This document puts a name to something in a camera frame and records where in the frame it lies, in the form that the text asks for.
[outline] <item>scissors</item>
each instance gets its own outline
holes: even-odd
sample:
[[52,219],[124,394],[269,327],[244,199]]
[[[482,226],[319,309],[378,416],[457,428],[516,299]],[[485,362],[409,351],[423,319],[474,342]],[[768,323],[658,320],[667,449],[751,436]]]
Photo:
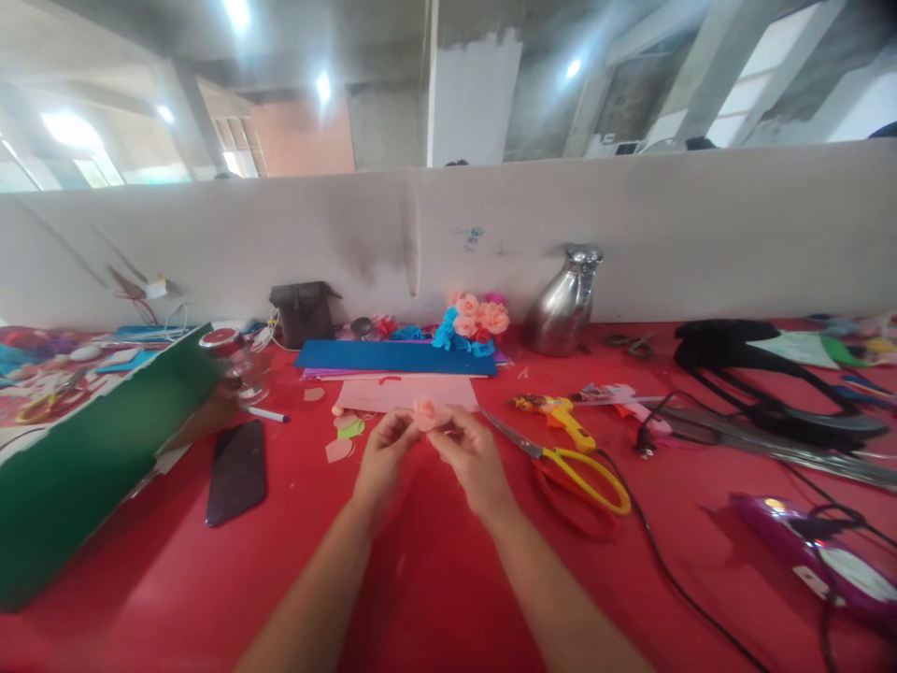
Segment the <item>scissors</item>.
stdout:
[[[577,451],[568,451],[567,449],[546,449],[544,447],[540,447],[514,430],[514,428],[512,428],[504,421],[500,421],[495,416],[492,416],[492,414],[490,414],[488,411],[483,411],[482,413],[487,419],[489,419],[492,425],[498,428],[502,432],[502,434],[505,435],[505,437],[517,444],[517,446],[523,449],[523,451],[533,459],[536,481],[538,482],[542,493],[545,494],[546,498],[548,499],[551,506],[555,509],[555,511],[562,518],[566,519],[567,522],[570,523],[574,528],[576,528],[576,530],[578,530],[580,533],[583,533],[584,535],[590,537],[596,537],[585,528],[583,528],[566,511],[564,511],[561,504],[558,502],[555,493],[553,493],[553,489],[548,485],[548,480],[553,481],[558,486],[564,488],[564,490],[566,490],[567,492],[575,495],[580,500],[583,500],[591,507],[596,508],[600,511],[609,510],[610,512],[613,512],[614,514],[617,514],[619,516],[625,516],[632,510],[632,503],[630,502],[629,494],[626,492],[626,489],[623,488],[623,485],[610,472],[610,470],[608,470],[600,463],[593,461],[588,456],[585,456]],[[562,470],[567,479],[559,476],[554,470],[549,469],[548,465],[540,460],[541,458],[548,458],[550,462],[552,462]],[[613,503],[606,500],[597,491],[595,491],[582,477],[579,476],[579,474],[577,474],[577,472],[570,465],[567,464],[567,462],[564,460],[565,458],[584,463],[585,465],[588,465],[596,472],[598,472],[602,477],[604,477],[617,493],[617,496],[619,498],[619,505],[614,505]]]
[[626,349],[626,352],[632,355],[632,357],[637,357],[639,360],[647,360],[654,353],[654,350],[648,343],[652,338],[654,338],[653,332],[648,332],[642,336],[617,334],[605,336],[605,344],[615,347],[628,346],[629,348]]
[[61,387],[57,388],[48,395],[44,395],[36,402],[33,402],[25,407],[22,411],[19,412],[19,415],[16,417],[16,422],[23,425],[29,425],[31,423],[41,422],[48,419],[56,411],[58,411],[60,407],[63,406],[62,403],[66,398],[80,392],[76,391],[76,387],[80,383],[81,379],[84,378],[84,374],[86,372],[87,369],[79,369],[77,372],[72,374],[72,376],[69,377],[68,381],[66,381]]

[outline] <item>yellow glue gun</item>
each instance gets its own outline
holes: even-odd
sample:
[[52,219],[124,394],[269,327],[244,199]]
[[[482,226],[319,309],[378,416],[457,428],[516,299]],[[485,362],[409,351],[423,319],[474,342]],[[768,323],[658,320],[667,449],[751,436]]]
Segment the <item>yellow glue gun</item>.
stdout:
[[562,427],[566,430],[580,453],[592,453],[595,450],[595,438],[573,418],[573,402],[566,397],[518,395],[511,400],[511,404],[524,411],[545,414],[548,427]]

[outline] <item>yellow scissors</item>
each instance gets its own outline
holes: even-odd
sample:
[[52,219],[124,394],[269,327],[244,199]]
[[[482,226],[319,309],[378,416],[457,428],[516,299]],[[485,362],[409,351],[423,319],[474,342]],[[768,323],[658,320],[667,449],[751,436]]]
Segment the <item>yellow scissors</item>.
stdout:
[[61,387],[25,407],[19,412],[16,422],[30,425],[31,423],[42,422],[48,419],[59,408],[64,406],[63,402],[67,397],[71,397],[76,392],[75,388],[81,379],[84,378],[86,371],[87,369],[79,369]]
[[[560,507],[556,502],[554,494],[551,492],[551,488],[549,487],[546,478],[574,495],[585,494],[587,498],[583,499],[585,499],[587,502],[591,501],[590,504],[592,504],[593,506],[601,506],[605,509],[609,509],[614,514],[617,514],[619,516],[626,516],[630,511],[632,511],[633,506],[630,502],[629,494],[626,492],[626,489],[613,475],[613,473],[600,463],[593,461],[590,457],[583,455],[578,451],[568,451],[567,449],[557,448],[547,449],[545,447],[540,447],[514,430],[514,428],[512,428],[504,421],[500,421],[495,416],[492,416],[492,414],[490,414],[488,411],[483,411],[482,413],[483,416],[489,419],[492,425],[502,431],[505,437],[517,444],[517,446],[523,449],[523,451],[533,459],[533,465],[536,470],[536,480],[538,481],[539,486],[542,488],[542,492],[546,495],[546,497],[558,511],[558,513],[567,518],[568,522],[573,523],[576,528],[579,528],[579,526],[576,525],[575,522],[570,521],[569,515],[567,515],[563,511],[563,508]],[[553,471],[548,469],[548,466],[540,460],[541,458],[548,458],[550,461],[552,461],[563,471],[563,473],[569,478],[569,480],[559,478],[556,474],[554,474]],[[600,493],[595,491],[581,476],[579,476],[579,474],[577,474],[577,472],[570,465],[567,464],[566,460],[564,459],[569,459],[577,461],[578,463],[585,464],[598,472],[598,474],[600,474],[602,477],[604,477],[616,492],[617,497],[619,498],[619,505],[614,505],[612,502],[609,502],[606,498],[604,498]]]

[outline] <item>pink wall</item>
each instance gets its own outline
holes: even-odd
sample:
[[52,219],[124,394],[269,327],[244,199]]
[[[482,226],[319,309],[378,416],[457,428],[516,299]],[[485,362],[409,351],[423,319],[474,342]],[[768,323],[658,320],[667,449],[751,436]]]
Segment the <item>pink wall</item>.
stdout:
[[252,123],[272,178],[355,172],[345,96],[324,110],[317,98],[266,103],[252,109]]

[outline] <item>purple hair dryer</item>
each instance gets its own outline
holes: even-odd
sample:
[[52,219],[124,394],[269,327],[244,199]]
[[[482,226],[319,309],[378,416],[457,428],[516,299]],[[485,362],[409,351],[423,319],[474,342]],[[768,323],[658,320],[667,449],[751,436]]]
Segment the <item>purple hair dryer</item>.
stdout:
[[[808,522],[806,512],[782,498],[731,494],[729,505],[773,553],[820,598],[829,592],[829,577],[837,591],[835,606],[861,619],[897,617],[897,586],[837,539],[810,542],[794,529]],[[825,571],[813,550],[825,561]]]

